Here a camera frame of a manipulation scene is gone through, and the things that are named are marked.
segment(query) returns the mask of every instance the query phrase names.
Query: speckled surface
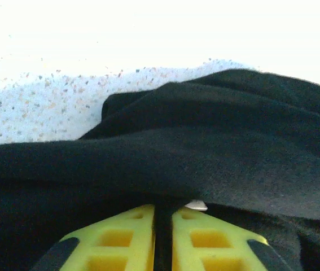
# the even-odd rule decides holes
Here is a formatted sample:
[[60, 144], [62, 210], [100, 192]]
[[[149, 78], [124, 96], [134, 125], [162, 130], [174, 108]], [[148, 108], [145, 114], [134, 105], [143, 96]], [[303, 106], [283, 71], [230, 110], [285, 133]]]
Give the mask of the speckled surface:
[[229, 68], [320, 83], [319, 7], [93, 5], [0, 5], [0, 144], [76, 139], [113, 93]]

